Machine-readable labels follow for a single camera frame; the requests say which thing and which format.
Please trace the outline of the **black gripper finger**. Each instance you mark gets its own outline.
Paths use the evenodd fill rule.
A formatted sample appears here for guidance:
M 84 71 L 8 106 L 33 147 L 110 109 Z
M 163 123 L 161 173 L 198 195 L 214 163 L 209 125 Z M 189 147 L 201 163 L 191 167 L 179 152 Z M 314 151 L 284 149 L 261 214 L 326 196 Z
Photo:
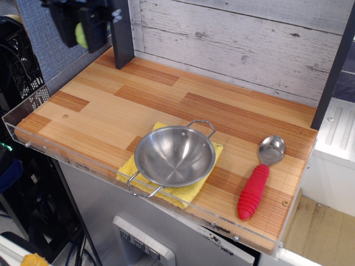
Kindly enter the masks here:
M 107 44 L 107 21 L 97 9 L 82 7 L 78 11 L 88 44 L 88 52 L 94 53 Z
M 69 48 L 76 46 L 75 28 L 79 23 L 76 11 L 66 4 L 49 4 L 49 10 L 63 43 Z

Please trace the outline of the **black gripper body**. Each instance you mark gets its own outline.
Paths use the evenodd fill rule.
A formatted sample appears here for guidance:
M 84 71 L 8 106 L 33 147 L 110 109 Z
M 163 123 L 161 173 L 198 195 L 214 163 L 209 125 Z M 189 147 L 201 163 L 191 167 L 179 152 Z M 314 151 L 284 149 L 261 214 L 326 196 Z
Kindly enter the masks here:
M 117 22 L 122 19 L 121 9 L 112 1 L 42 1 L 57 22 L 80 21 L 80 16 L 101 21 Z

